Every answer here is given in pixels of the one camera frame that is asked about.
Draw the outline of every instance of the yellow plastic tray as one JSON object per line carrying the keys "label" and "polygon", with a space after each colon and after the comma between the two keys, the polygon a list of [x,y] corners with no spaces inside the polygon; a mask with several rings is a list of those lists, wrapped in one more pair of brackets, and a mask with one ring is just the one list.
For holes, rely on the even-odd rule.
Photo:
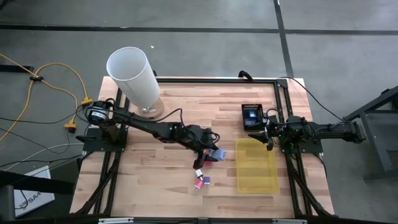
{"label": "yellow plastic tray", "polygon": [[236,175],[241,193],[277,193],[275,152],[255,139],[236,140]]}

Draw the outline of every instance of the concrete floor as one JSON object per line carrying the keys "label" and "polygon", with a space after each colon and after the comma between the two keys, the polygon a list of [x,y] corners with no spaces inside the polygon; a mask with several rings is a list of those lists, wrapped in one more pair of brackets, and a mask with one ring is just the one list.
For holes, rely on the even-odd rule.
{"label": "concrete floor", "polygon": [[[280,0],[286,29],[397,30],[395,0]],[[15,0],[0,12],[1,23],[117,27],[206,27],[277,29],[272,0]],[[295,77],[339,116],[398,84],[398,37],[385,35],[287,35]],[[161,76],[235,77],[246,70],[254,77],[285,76],[279,34],[221,34],[170,32],[54,32],[0,31],[0,53],[36,68],[63,62],[82,75],[92,98],[97,98],[108,56],[124,46],[144,50],[152,68]],[[83,98],[76,77],[54,67],[42,75],[50,83]],[[27,75],[2,73],[0,116],[16,118],[23,109],[29,86]],[[336,119],[310,101],[319,123]],[[23,119],[55,121],[73,112],[73,100],[40,83],[34,85],[31,103]],[[80,120],[78,134],[85,124]],[[0,121],[7,129],[10,122]],[[14,132],[45,146],[67,143],[58,124],[19,123]],[[21,160],[40,146],[8,135],[0,144],[0,164]],[[346,218],[396,222],[398,181],[364,182],[363,174],[378,170],[375,153],[367,142],[360,145],[339,140],[323,141],[328,183],[337,215]],[[44,152],[36,159],[51,160],[81,152],[71,147],[63,155]],[[25,173],[42,166],[16,166]],[[59,212],[66,212],[67,203]]]}

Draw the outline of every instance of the white cylinder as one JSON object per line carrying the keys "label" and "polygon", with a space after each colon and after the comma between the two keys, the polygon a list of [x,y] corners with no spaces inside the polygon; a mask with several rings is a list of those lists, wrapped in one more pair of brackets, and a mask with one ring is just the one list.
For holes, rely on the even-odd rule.
{"label": "white cylinder", "polygon": [[159,99],[159,85],[141,49],[124,47],[113,52],[106,70],[132,104],[146,108]]}

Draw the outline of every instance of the white cable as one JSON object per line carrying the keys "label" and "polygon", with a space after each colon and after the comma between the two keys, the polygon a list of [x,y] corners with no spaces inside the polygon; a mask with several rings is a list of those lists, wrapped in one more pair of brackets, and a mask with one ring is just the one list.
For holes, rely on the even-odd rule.
{"label": "white cable", "polygon": [[30,159],[30,158],[32,158],[32,157],[34,157],[34,156],[36,156],[36,155],[42,153],[42,152],[44,152],[44,151],[47,151],[47,150],[49,150],[49,149],[55,149],[55,148],[62,147],[62,146],[68,146],[68,145],[69,145],[69,146],[81,146],[81,145],[84,145],[84,143],[61,144],[61,145],[58,145],[58,146],[51,146],[51,147],[48,147],[48,148],[43,149],[43,150],[41,150],[41,151],[39,151],[39,152],[36,152],[35,154],[33,154],[33,155],[31,155],[31,156],[25,158],[24,160],[22,160],[22,161],[20,161],[20,162],[15,163],[14,165],[8,167],[5,171],[8,171],[9,169],[13,168],[14,166],[20,164],[21,162],[24,162],[24,161],[26,161],[26,160],[28,160],[28,159]]}

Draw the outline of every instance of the wooden table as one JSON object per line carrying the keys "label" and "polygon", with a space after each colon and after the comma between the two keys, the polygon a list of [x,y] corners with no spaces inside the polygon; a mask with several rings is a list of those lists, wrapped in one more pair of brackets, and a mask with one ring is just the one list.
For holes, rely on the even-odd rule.
{"label": "wooden table", "polygon": [[[305,90],[288,80],[294,115],[312,120]],[[241,194],[236,187],[235,140],[248,138],[243,131],[241,104],[261,103],[264,110],[276,108],[274,87],[267,84],[160,83],[164,115],[183,109],[185,124],[211,127],[221,136],[217,144],[227,151],[225,161],[204,167],[211,186],[194,191],[195,154],[178,144],[163,144],[150,134],[130,128],[122,153],[114,195],[112,216],[125,217],[239,217],[292,218],[292,199],[284,155],[274,146],[279,193]],[[104,77],[99,100],[115,98],[118,87]],[[134,105],[130,111],[137,112]],[[175,113],[166,121],[180,121]],[[103,152],[84,160],[78,178],[71,212],[88,200],[98,185]],[[323,166],[312,154],[303,154],[309,189],[326,210],[333,213]],[[301,191],[297,191],[304,211]]]}

